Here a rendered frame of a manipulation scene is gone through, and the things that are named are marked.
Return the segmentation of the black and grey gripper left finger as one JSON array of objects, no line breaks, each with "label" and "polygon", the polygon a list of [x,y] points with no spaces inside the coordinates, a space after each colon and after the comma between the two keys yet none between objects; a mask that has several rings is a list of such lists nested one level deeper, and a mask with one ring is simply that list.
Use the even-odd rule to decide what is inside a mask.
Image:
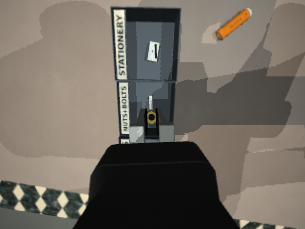
[{"label": "black and grey gripper left finger", "polygon": [[130,143],[145,143],[145,136],[148,132],[147,108],[140,109],[136,123],[130,123]]}]

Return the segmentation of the dark grey rack of bins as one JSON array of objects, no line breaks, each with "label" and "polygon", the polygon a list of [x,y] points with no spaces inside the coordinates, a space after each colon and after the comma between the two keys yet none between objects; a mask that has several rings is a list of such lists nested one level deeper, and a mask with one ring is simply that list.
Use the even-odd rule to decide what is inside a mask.
[{"label": "dark grey rack of bins", "polygon": [[[181,8],[110,6],[119,144],[128,144],[129,125],[140,109],[162,108],[174,123]],[[148,61],[149,45],[159,43],[157,62]]]}]

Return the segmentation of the brass hex nut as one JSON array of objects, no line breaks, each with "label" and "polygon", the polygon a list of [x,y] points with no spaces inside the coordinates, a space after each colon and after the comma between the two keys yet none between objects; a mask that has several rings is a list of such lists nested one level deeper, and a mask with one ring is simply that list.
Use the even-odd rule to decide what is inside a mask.
[{"label": "brass hex nut", "polygon": [[147,121],[149,124],[156,123],[156,111],[154,111],[153,109],[147,111]]}]

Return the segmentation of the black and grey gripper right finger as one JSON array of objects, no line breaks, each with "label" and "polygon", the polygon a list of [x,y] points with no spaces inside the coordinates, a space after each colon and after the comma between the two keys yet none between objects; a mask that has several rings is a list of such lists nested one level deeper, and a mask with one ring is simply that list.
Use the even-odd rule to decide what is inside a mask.
[{"label": "black and grey gripper right finger", "polygon": [[156,130],[159,142],[174,142],[175,125],[167,122],[162,108],[156,108]]}]

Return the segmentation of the orange aa battery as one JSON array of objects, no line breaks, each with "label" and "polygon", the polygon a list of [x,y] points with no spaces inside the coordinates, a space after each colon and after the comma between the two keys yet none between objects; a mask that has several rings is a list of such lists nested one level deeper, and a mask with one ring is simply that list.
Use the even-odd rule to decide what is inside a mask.
[{"label": "orange aa battery", "polygon": [[227,35],[233,32],[236,28],[238,28],[242,23],[248,20],[252,16],[252,11],[250,8],[245,8],[238,15],[236,15],[233,19],[231,19],[227,24],[225,24],[222,28],[220,28],[216,32],[216,37],[219,40],[224,39]]}]

